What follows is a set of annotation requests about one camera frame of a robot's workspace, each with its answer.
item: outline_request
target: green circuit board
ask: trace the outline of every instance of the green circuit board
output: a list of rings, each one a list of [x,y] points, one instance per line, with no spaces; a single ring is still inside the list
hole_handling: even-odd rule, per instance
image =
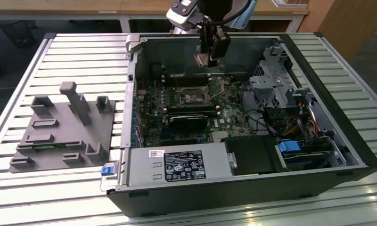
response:
[[[250,135],[251,129],[239,104],[241,84],[241,81],[230,83],[227,76],[211,76],[210,82],[199,87],[165,88],[159,81],[154,81],[138,96],[143,146],[213,143],[211,135],[219,131],[226,137]],[[170,116],[163,113],[163,108],[190,106],[217,106],[218,115],[207,118],[206,128],[201,131],[170,131]]]

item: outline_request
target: warning label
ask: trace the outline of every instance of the warning label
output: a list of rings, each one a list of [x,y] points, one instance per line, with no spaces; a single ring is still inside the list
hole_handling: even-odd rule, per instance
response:
[[[201,151],[163,153],[166,182],[205,179]]]

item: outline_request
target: motherboard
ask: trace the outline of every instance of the motherboard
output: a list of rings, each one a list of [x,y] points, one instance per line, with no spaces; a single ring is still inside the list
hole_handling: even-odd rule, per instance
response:
[[[242,83],[229,75],[209,74],[142,79],[137,96],[143,147],[218,143],[250,135],[241,108]]]

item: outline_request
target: slotted metal platform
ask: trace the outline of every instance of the slotted metal platform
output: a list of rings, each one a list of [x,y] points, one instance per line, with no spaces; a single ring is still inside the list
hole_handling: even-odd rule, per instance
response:
[[[0,225],[377,225],[377,173],[318,197],[127,218],[99,189],[99,167],[10,174],[9,161],[27,125],[34,95],[65,102],[58,87],[77,83],[86,100],[115,100],[109,161],[119,157],[127,54],[126,34],[57,34],[43,39],[0,117]],[[307,62],[377,156],[377,96],[325,38],[291,34]],[[299,70],[294,70],[303,86]],[[115,178],[106,181],[115,185]]]

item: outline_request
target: wooden desk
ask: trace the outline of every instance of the wooden desk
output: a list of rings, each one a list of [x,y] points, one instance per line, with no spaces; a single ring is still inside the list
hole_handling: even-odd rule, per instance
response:
[[[171,0],[121,0],[122,32],[130,32],[130,20],[166,19],[170,6]],[[307,13],[306,8],[282,8],[277,7],[271,0],[258,0],[250,20],[287,20],[290,23],[286,32],[295,32]]]
[[[0,0],[0,14],[117,14],[121,0]]]
[[[171,0],[121,0],[121,14],[165,15],[171,6]],[[277,7],[271,0],[258,0],[254,15],[306,15],[306,8]]]
[[[130,20],[166,20],[171,0],[0,0],[0,20],[119,20],[129,33]],[[286,32],[295,32],[305,8],[277,7],[271,0],[258,0],[251,20],[290,21]]]

